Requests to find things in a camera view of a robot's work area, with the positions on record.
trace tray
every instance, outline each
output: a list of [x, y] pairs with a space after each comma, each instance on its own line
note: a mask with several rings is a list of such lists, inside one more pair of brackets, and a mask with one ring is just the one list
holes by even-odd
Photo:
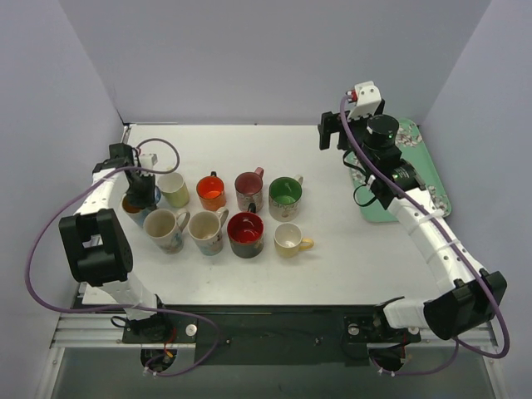
[[[441, 183], [440, 176], [436, 172], [436, 167], [426, 149], [419, 129], [416, 124], [409, 119], [400, 118], [398, 120], [400, 127], [396, 138], [397, 147], [402, 151], [403, 158], [414, 165], [419, 175], [425, 181], [426, 187], [431, 193], [432, 201], [435, 206], [444, 211], [444, 217], [448, 216], [451, 213], [451, 202], [449, 202], [449, 198]], [[347, 156], [346, 161], [361, 166], [353, 153]], [[354, 169], [349, 169], [349, 172], [355, 188], [364, 184], [364, 175], [362, 173]], [[366, 187], [361, 187], [357, 191], [358, 203], [365, 204], [371, 198], [373, 198], [373, 194]], [[395, 216], [390, 214], [387, 210], [384, 210], [378, 201], [367, 207], [360, 208], [360, 211], [363, 218], [368, 222], [397, 222]]]

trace gray wall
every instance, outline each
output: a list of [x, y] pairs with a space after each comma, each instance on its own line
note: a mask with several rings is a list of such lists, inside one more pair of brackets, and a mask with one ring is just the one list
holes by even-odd
[[514, 397], [530, 397], [532, 2], [494, 0], [422, 132], [453, 204], [451, 226], [509, 289], [502, 309]]
[[[56, 326], [23, 267], [37, 230], [91, 183], [121, 121], [57, 0], [4, 2], [0, 12], [0, 391], [33, 397]], [[37, 251], [42, 296], [70, 303], [73, 280], [57, 223]]]
[[425, 117], [490, 0], [61, 0], [127, 122], [314, 124], [374, 80]]

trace mug handle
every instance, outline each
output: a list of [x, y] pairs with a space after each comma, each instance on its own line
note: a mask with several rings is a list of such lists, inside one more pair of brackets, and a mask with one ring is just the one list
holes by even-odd
[[[186, 210], [185, 208], [178, 210], [174, 213], [175, 215], [175, 221], [177, 223], [177, 227], [180, 228], [181, 232], [185, 229], [186, 225], [189, 223], [190, 220], [190, 212]], [[181, 223], [177, 221], [181, 216], [185, 215], [185, 220], [183, 220]]]
[[264, 176], [264, 169], [263, 168], [257, 168], [255, 169], [255, 173], [259, 175], [259, 177], [262, 179]]
[[302, 239], [301, 245], [299, 245], [300, 251], [306, 251], [307, 249], [311, 249], [314, 246], [314, 240], [313, 239]]
[[225, 208], [224, 206], [222, 206], [216, 211], [216, 216], [218, 216], [219, 219], [219, 227], [222, 227], [224, 225], [228, 215], [229, 209]]

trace white table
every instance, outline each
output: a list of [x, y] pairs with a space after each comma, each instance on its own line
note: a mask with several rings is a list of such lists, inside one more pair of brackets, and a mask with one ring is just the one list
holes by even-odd
[[[133, 126], [128, 144], [150, 137], [171, 141], [179, 150], [178, 171], [190, 192], [186, 208], [202, 210], [195, 192], [198, 180], [216, 170], [225, 183], [229, 217], [238, 212], [234, 179], [261, 166], [265, 205], [263, 252], [253, 259], [233, 254], [224, 226], [224, 249], [202, 255], [185, 230], [185, 248], [161, 253], [129, 218], [117, 210], [134, 256], [133, 269], [145, 286], [168, 304], [339, 305], [384, 302], [397, 296], [435, 298], [434, 279], [399, 224], [366, 222], [352, 199], [353, 185], [342, 152], [318, 148], [316, 126]], [[159, 157], [167, 170], [175, 161], [171, 149], [148, 143], [145, 152]], [[279, 222], [268, 212], [268, 185], [277, 177], [303, 175], [303, 201], [298, 217], [313, 249], [281, 259], [273, 246]], [[169, 207], [161, 201], [163, 207]], [[85, 304], [113, 303], [106, 293], [88, 287]]]

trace cup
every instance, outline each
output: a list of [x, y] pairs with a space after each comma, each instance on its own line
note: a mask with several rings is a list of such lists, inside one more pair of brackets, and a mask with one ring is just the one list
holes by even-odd
[[257, 212], [263, 208], [263, 175], [264, 169], [257, 168], [255, 172], [240, 174], [234, 181], [236, 200], [241, 211], [246, 212], [252, 203]]
[[279, 177], [269, 185], [269, 213], [279, 222], [288, 222], [298, 215], [303, 177]]
[[210, 176], [201, 179], [196, 191], [204, 209], [216, 211], [225, 205], [224, 182], [216, 176], [216, 172], [210, 172]]
[[240, 212], [227, 224], [231, 249], [240, 258], [252, 258], [260, 254], [264, 246], [264, 223], [256, 215], [255, 204], [249, 204], [247, 212]]
[[301, 229], [293, 223], [283, 223], [275, 229], [275, 249], [279, 256], [292, 258], [299, 251], [306, 251], [314, 246], [314, 241], [304, 239]]
[[181, 174], [173, 172], [162, 175], [157, 181], [157, 185], [170, 205], [183, 208], [189, 203], [189, 191]]
[[[160, 200], [160, 191], [155, 187], [155, 202], [158, 203]], [[129, 203], [126, 198], [126, 195], [122, 197], [121, 202], [122, 210], [127, 214], [131, 220], [133, 220], [141, 229], [144, 224], [146, 216], [157, 209], [157, 205], [154, 208], [137, 208]]]
[[183, 229], [189, 219], [190, 212], [186, 209], [176, 212], [157, 209], [146, 216], [144, 231], [165, 254], [177, 254], [183, 249]]
[[203, 255], [216, 255], [224, 247], [222, 226], [228, 215], [229, 210], [222, 207], [216, 212], [204, 210], [190, 219], [189, 233]]

